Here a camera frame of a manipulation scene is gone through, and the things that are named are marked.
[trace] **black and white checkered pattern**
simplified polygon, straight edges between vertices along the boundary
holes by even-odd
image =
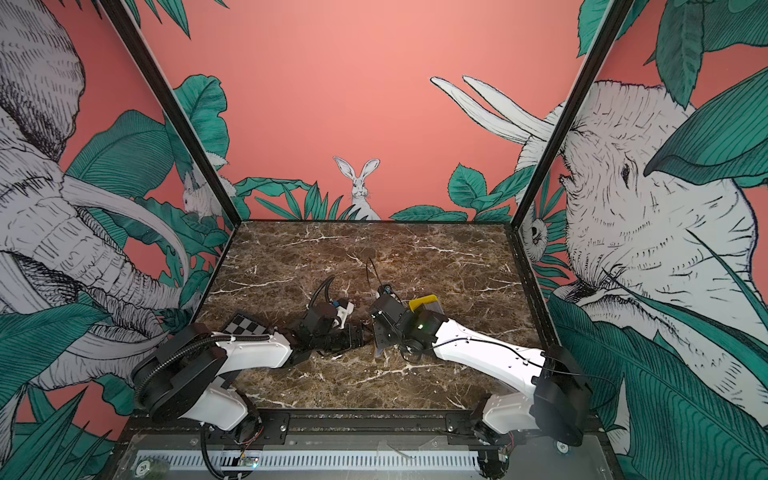
[[[224,327],[222,333],[230,335],[261,335],[266,328],[248,318],[244,313],[236,313]]]

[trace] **marble tabletop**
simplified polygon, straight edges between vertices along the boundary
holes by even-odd
[[[198,321],[221,330],[236,311],[272,326],[300,318],[317,286],[349,298],[350,322],[368,321],[365,263],[410,300],[434,293],[468,328],[539,347],[531,310],[501,225],[246,222],[237,232]],[[378,282],[372,280],[375,289]],[[486,393],[511,391],[483,373],[428,356],[407,363],[395,347],[321,357],[292,369],[243,371],[235,386],[262,408],[473,409]]]

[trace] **elephant eye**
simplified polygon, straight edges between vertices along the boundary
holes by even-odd
[[[621,168],[621,178],[624,180],[624,185],[629,188],[629,165],[624,164],[624,166]]]

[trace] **yellow object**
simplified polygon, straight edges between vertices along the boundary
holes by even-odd
[[[432,303],[437,301],[437,295],[427,295],[423,296],[422,298],[413,299],[410,302],[408,302],[408,306],[411,307],[411,311],[415,312],[417,308],[419,308],[421,305],[426,305],[427,303]]]

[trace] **rabbit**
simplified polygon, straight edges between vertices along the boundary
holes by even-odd
[[[353,207],[350,213],[359,209],[357,215],[355,215],[355,220],[381,220],[381,217],[376,215],[376,212],[368,205],[368,189],[366,188],[366,177],[372,174],[376,168],[379,168],[379,163],[381,163],[379,159],[374,158],[367,161],[359,177],[355,175],[355,169],[352,168],[352,165],[346,163],[343,159],[334,157],[333,160],[339,165],[341,173],[352,181]]]
[[[226,160],[214,153],[206,152],[206,156],[211,165],[213,165],[214,170],[218,170],[227,164]],[[221,176],[219,176],[219,180],[227,196],[234,197],[237,195],[235,186],[231,182]],[[191,172],[187,172],[184,175],[184,211],[188,214],[192,212],[198,213],[201,217],[208,217],[210,215],[221,217],[223,215],[221,203],[219,203],[214,192],[208,186],[202,173],[197,170],[197,166],[194,166]]]

